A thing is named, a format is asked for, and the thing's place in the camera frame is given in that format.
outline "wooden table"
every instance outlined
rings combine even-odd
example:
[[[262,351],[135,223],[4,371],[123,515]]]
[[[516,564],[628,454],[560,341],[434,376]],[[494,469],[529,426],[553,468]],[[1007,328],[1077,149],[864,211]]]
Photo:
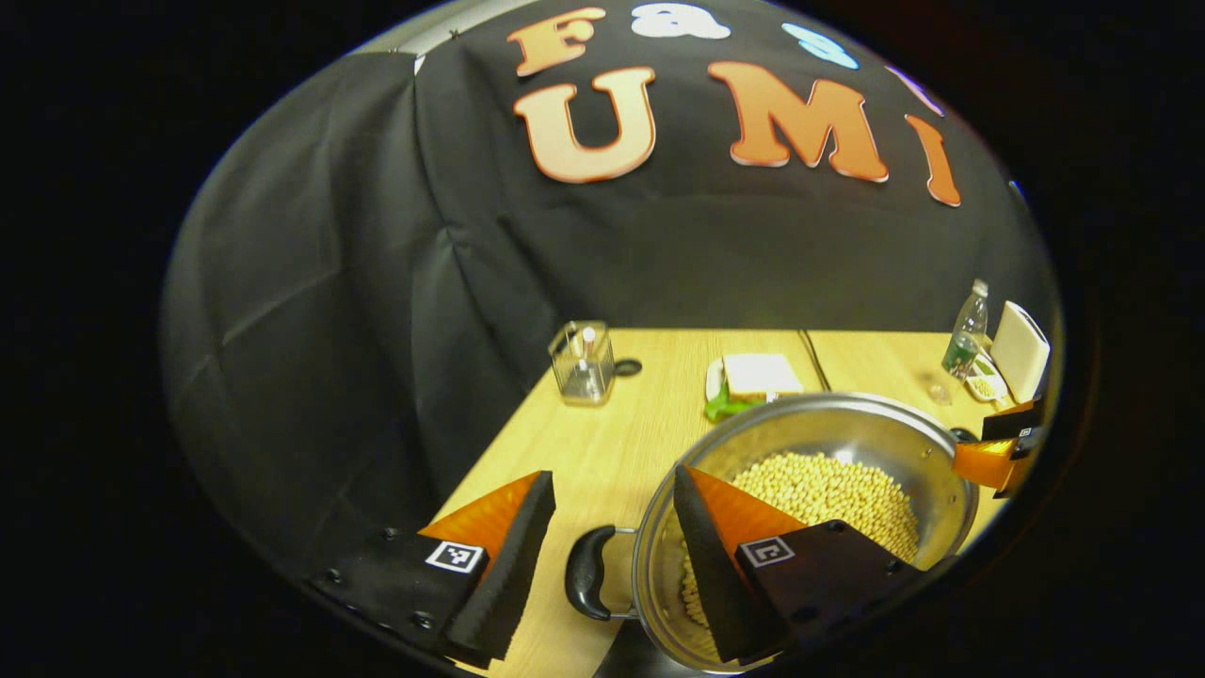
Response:
[[[707,366],[724,354],[782,354],[809,393],[823,391],[807,338],[834,391],[877,394],[929,413],[947,426],[980,434],[982,419],[999,408],[952,390],[953,405],[929,400],[919,379],[940,371],[948,334],[613,329],[617,360],[635,358],[643,370],[619,378],[601,408],[562,403],[551,372],[448,499],[436,518],[533,471],[553,472],[557,511],[548,524],[523,619],[505,661],[493,677],[588,678],[610,649],[619,621],[601,623],[577,613],[565,599],[565,561],[574,542],[601,526],[637,527],[657,487],[713,425],[703,415]],[[981,514],[994,515],[1000,501],[982,497]],[[981,515],[982,530],[991,515]],[[627,611],[630,595],[630,536],[617,535],[604,549],[607,579],[602,601]]]

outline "bread slice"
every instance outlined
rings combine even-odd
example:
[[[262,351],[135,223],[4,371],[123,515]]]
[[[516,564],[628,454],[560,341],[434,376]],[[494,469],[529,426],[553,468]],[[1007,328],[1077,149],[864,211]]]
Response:
[[[724,356],[724,379],[731,401],[764,402],[804,393],[795,371],[781,354]]]

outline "plastic water bottle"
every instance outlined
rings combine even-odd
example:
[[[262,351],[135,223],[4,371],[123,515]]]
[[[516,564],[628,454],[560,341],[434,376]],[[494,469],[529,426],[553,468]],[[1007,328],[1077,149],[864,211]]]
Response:
[[[971,295],[963,303],[954,323],[954,331],[946,347],[941,367],[954,379],[964,382],[971,372],[971,364],[978,356],[987,334],[987,282],[976,278]]]

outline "stainless steel pot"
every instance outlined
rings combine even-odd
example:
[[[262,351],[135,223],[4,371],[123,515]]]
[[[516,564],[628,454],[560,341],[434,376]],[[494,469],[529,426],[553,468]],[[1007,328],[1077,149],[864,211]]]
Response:
[[[734,417],[688,450],[680,464],[730,482],[777,453],[825,454],[877,467],[900,484],[917,517],[919,544],[912,565],[928,570],[953,555],[975,520],[978,491],[952,470],[954,436],[907,406],[860,394],[811,394],[782,399]],[[607,620],[639,617],[648,637],[671,659],[696,671],[731,674],[753,665],[722,662],[711,633],[686,613],[681,586],[686,549],[672,502],[672,468],[636,530],[631,561],[633,609],[611,613],[599,600],[604,526],[583,535],[570,553],[565,592],[583,614]]]

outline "glass pen holder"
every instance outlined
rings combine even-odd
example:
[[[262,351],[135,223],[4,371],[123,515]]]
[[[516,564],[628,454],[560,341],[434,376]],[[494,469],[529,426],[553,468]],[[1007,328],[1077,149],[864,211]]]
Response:
[[[560,399],[571,406],[601,406],[611,396],[615,354],[601,320],[570,320],[548,344]]]

